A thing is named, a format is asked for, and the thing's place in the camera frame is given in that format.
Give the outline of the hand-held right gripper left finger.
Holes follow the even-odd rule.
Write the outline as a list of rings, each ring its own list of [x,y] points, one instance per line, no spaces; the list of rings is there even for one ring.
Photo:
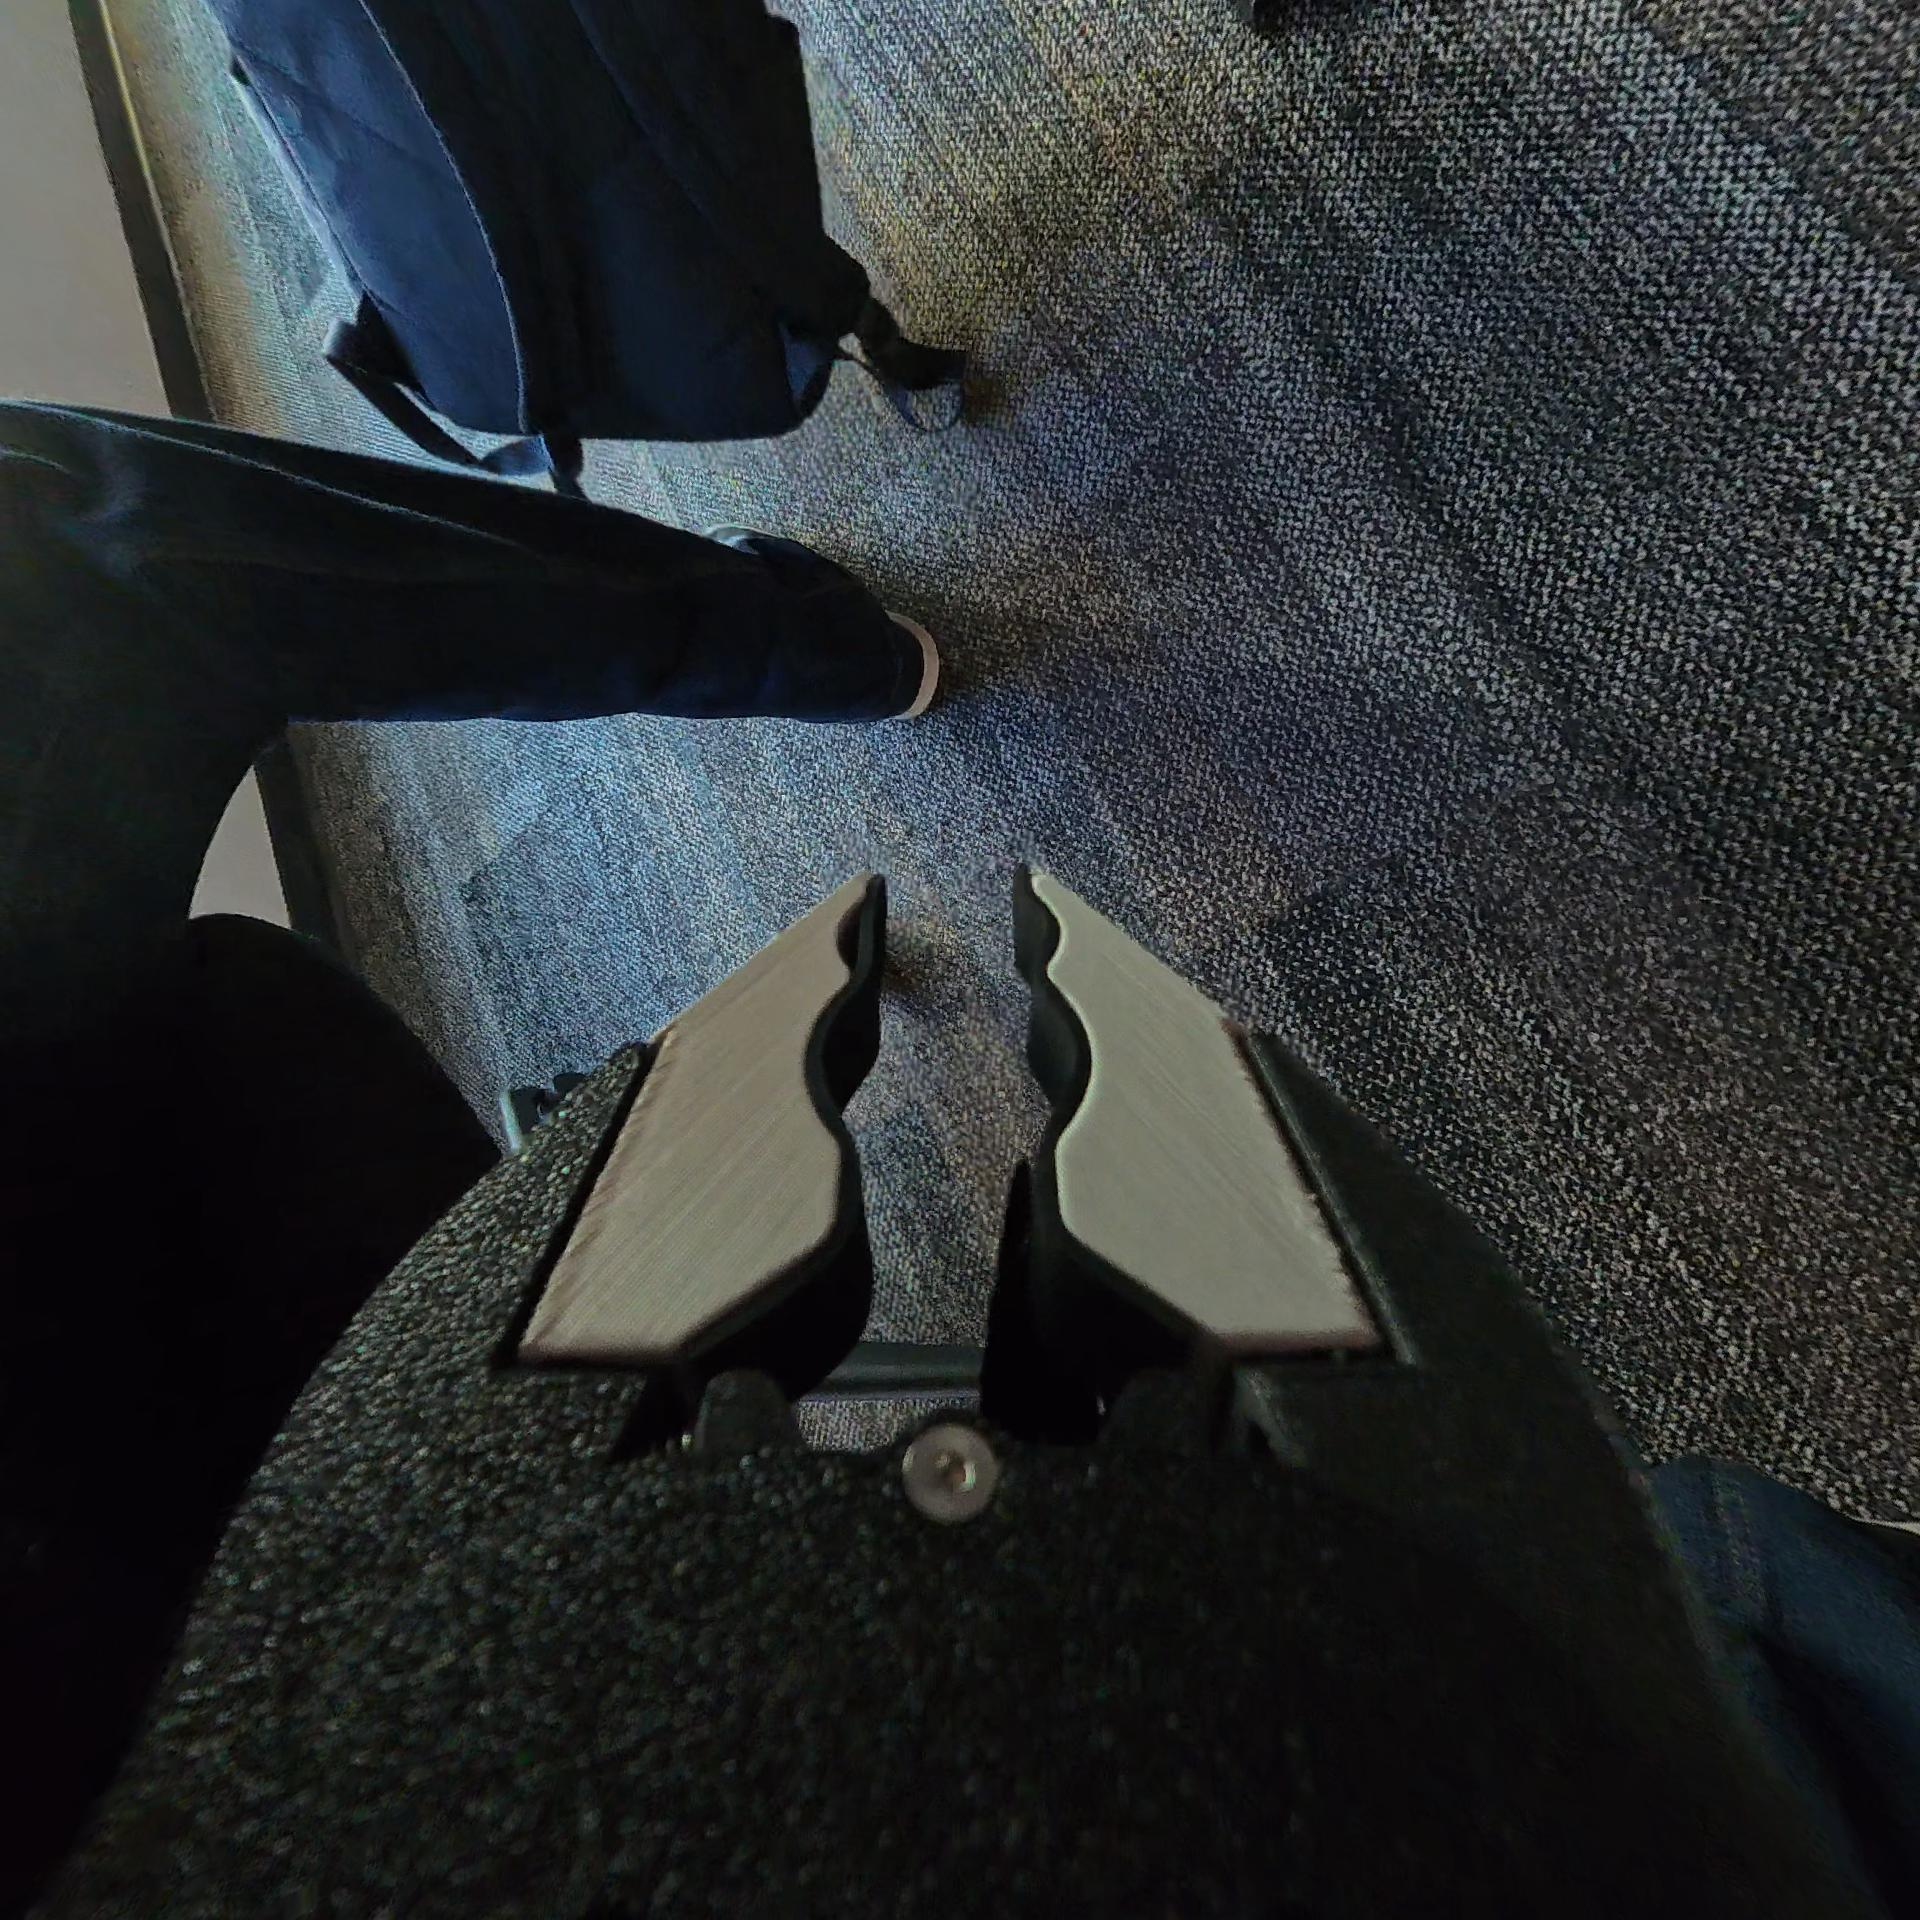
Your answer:
[[[845,1105],[878,1059],[889,893],[851,874],[651,1046],[516,1332],[535,1371],[636,1371],[613,1457],[696,1434],[709,1384],[785,1407],[851,1356],[874,1258]]]

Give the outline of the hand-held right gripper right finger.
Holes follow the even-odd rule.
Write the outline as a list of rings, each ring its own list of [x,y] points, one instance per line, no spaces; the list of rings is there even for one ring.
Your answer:
[[[1044,1125],[1001,1217],[980,1409],[1090,1444],[1145,1375],[1386,1356],[1339,1208],[1209,992],[1062,879],[1015,872],[1015,962]]]

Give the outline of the person's dark trouser leg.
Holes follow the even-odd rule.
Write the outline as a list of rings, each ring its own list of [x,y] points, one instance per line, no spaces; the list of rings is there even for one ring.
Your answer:
[[[1918,1918],[1918,1531],[1735,1459],[1650,1493],[1783,1767],[1877,1906]]]
[[[588,498],[244,430],[3,405],[3,952],[185,914],[286,725],[862,725],[886,615]]]

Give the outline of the black and white sneaker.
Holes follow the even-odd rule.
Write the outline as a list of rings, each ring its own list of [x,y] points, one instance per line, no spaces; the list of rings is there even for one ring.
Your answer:
[[[859,598],[862,605],[871,605],[871,610],[886,615],[906,672],[906,698],[890,716],[917,717],[934,704],[945,672],[938,641],[915,616],[881,606],[845,566],[810,547],[806,541],[735,522],[709,526],[706,539],[772,566],[787,587],[806,587],[812,593],[832,591],[840,598]]]

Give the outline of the dark blue backpack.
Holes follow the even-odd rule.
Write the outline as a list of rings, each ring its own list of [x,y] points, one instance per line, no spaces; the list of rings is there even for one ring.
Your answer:
[[[917,430],[966,356],[900,333],[823,223],[769,2],[212,2],[348,285],[328,364],[421,455],[586,495],[588,440],[796,430],[840,361]]]

